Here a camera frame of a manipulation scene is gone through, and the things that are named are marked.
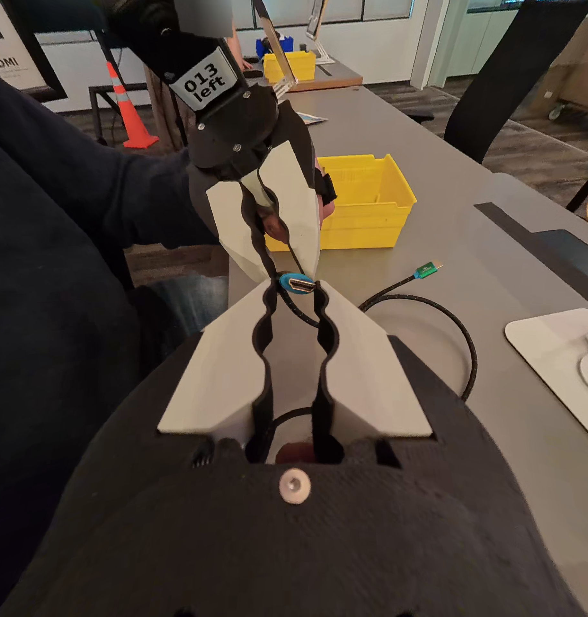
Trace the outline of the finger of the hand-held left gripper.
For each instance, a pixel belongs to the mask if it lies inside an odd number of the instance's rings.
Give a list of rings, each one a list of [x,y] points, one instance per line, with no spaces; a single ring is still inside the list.
[[[264,225],[252,193],[239,181],[220,181],[207,191],[222,247],[254,282],[275,278]]]
[[[321,251],[320,204],[289,141],[270,150],[259,168],[259,181],[274,202],[273,235],[288,247],[302,274],[315,280]]]

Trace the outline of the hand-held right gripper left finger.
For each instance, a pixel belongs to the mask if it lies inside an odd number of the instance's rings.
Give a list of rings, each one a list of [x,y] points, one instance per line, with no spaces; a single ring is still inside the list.
[[[274,420],[271,371],[275,283],[262,282],[201,333],[166,410],[161,434],[236,440],[267,453]]]

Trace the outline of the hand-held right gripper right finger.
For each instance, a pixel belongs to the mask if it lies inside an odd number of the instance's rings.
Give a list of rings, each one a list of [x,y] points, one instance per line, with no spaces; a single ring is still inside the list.
[[[387,332],[329,284],[316,285],[314,310],[326,353],[314,398],[314,454],[342,456],[360,439],[430,437]]]

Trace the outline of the yellow plastic bin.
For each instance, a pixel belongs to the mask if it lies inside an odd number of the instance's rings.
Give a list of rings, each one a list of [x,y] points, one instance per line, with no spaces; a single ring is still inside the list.
[[[317,56],[313,50],[285,52],[285,57],[298,83],[315,80]],[[284,74],[275,54],[265,54],[262,63],[264,76],[270,85],[283,79]]]
[[[417,202],[395,159],[372,154],[320,157],[336,192],[322,224],[321,250],[393,248]]]

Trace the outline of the person's left forearm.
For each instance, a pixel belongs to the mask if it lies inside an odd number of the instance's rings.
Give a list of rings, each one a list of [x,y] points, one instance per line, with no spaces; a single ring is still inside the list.
[[[217,245],[192,204],[189,164],[185,150],[143,156],[99,145],[0,78],[0,204],[53,202],[119,249]]]

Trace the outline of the person's leg in jeans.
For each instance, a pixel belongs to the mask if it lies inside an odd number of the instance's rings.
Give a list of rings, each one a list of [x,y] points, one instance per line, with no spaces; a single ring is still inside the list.
[[[187,338],[228,308],[228,276],[189,274],[127,293],[140,324],[144,374],[163,363]]]

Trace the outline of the orange cone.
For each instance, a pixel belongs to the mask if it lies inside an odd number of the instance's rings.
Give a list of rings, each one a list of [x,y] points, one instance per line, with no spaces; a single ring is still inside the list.
[[[111,78],[123,124],[128,134],[128,140],[123,143],[123,146],[129,149],[150,148],[158,143],[159,137],[149,134],[134,104],[129,99],[128,92],[120,80],[113,63],[107,60],[106,66]]]

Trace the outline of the framed patterned sign board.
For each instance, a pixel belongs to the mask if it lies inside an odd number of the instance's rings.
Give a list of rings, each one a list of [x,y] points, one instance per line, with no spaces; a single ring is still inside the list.
[[[10,1],[0,1],[0,78],[41,103],[67,98],[41,45]]]

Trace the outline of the black chair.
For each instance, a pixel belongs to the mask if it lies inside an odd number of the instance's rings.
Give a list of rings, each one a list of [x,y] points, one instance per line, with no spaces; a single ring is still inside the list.
[[[588,15],[588,1],[524,1],[456,104],[444,141],[478,164]]]

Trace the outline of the cardboard box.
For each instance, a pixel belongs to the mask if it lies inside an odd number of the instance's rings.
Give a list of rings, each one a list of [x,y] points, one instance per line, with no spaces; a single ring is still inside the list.
[[[588,47],[564,78],[548,119],[557,120],[566,107],[588,112]]]

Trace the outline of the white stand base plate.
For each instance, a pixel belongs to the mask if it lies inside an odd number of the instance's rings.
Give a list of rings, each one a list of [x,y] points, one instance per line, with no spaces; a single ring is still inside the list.
[[[504,333],[588,432],[588,309],[512,321]]]

